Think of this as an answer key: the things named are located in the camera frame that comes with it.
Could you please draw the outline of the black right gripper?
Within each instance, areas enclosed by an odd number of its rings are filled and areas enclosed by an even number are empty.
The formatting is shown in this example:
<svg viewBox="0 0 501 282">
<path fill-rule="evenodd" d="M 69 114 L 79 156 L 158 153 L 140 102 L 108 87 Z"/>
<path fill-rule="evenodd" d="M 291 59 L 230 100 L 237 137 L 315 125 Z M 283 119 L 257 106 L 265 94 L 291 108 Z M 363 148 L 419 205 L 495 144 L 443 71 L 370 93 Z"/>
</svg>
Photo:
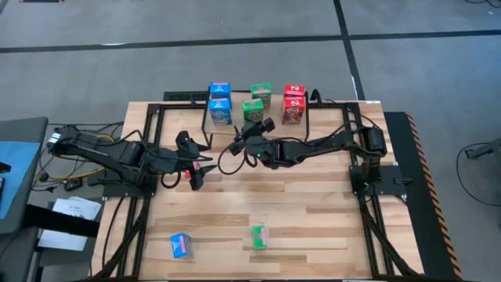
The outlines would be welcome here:
<svg viewBox="0 0 501 282">
<path fill-rule="evenodd" d="M 247 121 L 240 130 L 237 127 L 234 129 L 236 139 L 250 137 L 250 143 L 230 143 L 228 150 L 233 156 L 245 153 L 258 159 L 267 168 L 278 169 L 281 167 L 279 153 L 282 142 L 261 136 L 263 133 L 275 129 L 275 123 L 270 117 L 264 121 Z"/>
</svg>

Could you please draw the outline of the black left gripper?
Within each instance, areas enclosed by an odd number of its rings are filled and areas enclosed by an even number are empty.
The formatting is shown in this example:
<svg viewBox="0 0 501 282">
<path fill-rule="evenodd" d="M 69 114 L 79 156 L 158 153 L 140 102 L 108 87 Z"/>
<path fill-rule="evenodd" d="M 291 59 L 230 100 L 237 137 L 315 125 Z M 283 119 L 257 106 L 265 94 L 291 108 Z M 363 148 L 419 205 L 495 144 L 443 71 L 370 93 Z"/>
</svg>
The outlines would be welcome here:
<svg viewBox="0 0 501 282">
<path fill-rule="evenodd" d="M 181 131 L 177 135 L 175 142 L 179 151 L 191 155 L 200 155 L 201 152 L 210 149 L 207 145 L 196 143 L 189 136 L 187 131 Z M 190 159 L 187 157 L 179 157 L 176 151 L 159 150 L 151 154 L 151 169 L 159 174 L 172 174 L 187 165 L 190 165 Z M 216 165 L 191 168 L 189 170 L 189 184 L 192 191 L 198 191 L 204 184 L 204 176 L 215 168 L 217 168 Z"/>
</svg>

